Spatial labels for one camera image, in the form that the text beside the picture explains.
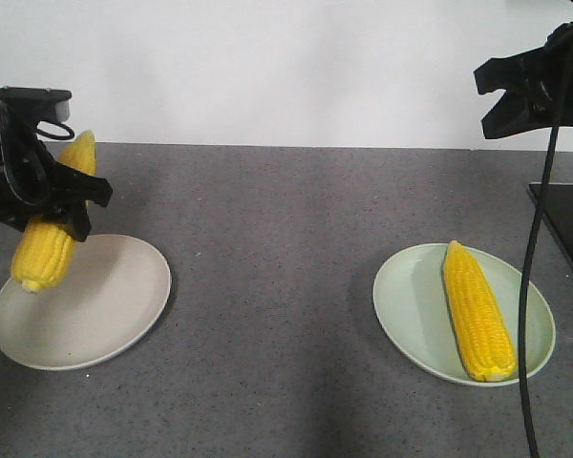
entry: gray table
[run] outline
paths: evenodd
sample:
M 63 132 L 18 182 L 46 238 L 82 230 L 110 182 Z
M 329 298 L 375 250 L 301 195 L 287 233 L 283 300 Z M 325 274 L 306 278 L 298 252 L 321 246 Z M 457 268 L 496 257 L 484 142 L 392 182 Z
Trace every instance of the gray table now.
M 94 233 L 156 245 L 172 298 L 98 366 L 0 353 L 0 457 L 526 456 L 517 386 L 413 365 L 371 286 L 390 255 L 433 241 L 520 266 L 543 154 L 101 144 L 98 160 L 115 194 L 91 207 Z M 573 181 L 573 154 L 555 170 Z M 0 225 L 0 287 L 18 239 Z M 530 381 L 541 452 L 573 458 L 573 271 L 546 228 L 532 280 L 558 327 Z

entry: white wall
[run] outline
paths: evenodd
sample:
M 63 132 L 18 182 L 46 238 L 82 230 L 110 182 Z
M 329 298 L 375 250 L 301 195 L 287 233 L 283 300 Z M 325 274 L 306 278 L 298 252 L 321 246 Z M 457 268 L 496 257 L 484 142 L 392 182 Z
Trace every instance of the white wall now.
M 568 0 L 0 0 L 0 86 L 74 93 L 100 141 L 533 149 L 485 140 L 473 70 Z M 559 149 L 573 150 L 573 129 Z

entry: black cable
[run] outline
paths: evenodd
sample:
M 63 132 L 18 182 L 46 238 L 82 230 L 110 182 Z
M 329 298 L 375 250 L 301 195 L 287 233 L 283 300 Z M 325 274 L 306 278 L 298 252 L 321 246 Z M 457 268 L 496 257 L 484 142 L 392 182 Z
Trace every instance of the black cable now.
M 541 188 L 537 205 L 535 206 L 535 216 L 529 233 L 526 253 L 524 255 L 524 266 L 522 267 L 522 278 L 520 283 L 520 299 L 518 307 L 518 377 L 520 383 L 520 403 L 522 407 L 522 416 L 524 417 L 524 428 L 526 430 L 526 440 L 531 458 L 539 458 L 537 440 L 535 438 L 535 429 L 533 427 L 533 416 L 531 413 L 530 397 L 528 393 L 528 382 L 526 378 L 526 305 L 528 300 L 528 284 L 530 282 L 531 267 L 533 265 L 533 256 L 537 245 L 541 220 L 545 211 L 547 193 L 549 190 L 550 175 L 554 155 L 556 154 L 556 143 L 558 141 L 558 131 L 560 129 L 562 112 L 564 110 L 564 101 L 568 90 L 569 80 L 573 73 L 573 42 L 566 58 L 564 69 L 562 70 L 561 85 L 559 87 L 556 99 L 556 111 L 552 119 L 552 130 L 550 132 L 547 153 L 545 155 L 545 164 L 543 165 L 543 175 L 541 178 Z

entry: plate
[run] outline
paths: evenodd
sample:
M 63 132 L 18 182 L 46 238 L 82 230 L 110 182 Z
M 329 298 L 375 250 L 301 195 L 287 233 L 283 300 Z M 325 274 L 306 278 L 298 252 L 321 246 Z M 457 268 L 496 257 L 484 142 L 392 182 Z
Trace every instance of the plate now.
M 394 345 L 410 360 L 444 380 L 472 386 L 518 382 L 518 371 L 501 382 L 478 382 L 462 366 L 444 291 L 442 266 L 447 243 L 427 243 L 400 251 L 378 270 L 373 283 L 375 313 Z M 512 342 L 518 337 L 520 272 L 488 253 L 467 247 L 479 262 L 499 303 Z M 549 360 L 556 341 L 550 308 L 529 283 L 526 309 L 526 370 L 531 377 Z
M 102 363 L 137 342 L 165 306 L 171 275 L 163 255 L 129 236 L 90 236 L 56 288 L 0 290 L 0 350 L 37 369 Z

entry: corn on the cob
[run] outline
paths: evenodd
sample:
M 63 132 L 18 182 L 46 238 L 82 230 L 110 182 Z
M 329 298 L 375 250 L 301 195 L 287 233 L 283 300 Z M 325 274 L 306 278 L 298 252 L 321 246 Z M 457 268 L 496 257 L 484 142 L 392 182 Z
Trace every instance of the corn on the cob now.
M 443 266 L 443 277 L 460 359 L 479 382 L 499 382 L 517 366 L 492 288 L 478 261 L 453 240 Z
M 96 140 L 91 131 L 80 134 L 57 158 L 87 175 L 96 173 Z M 66 277 L 76 240 L 56 224 L 32 218 L 11 263 L 11 276 L 26 291 L 52 288 Z

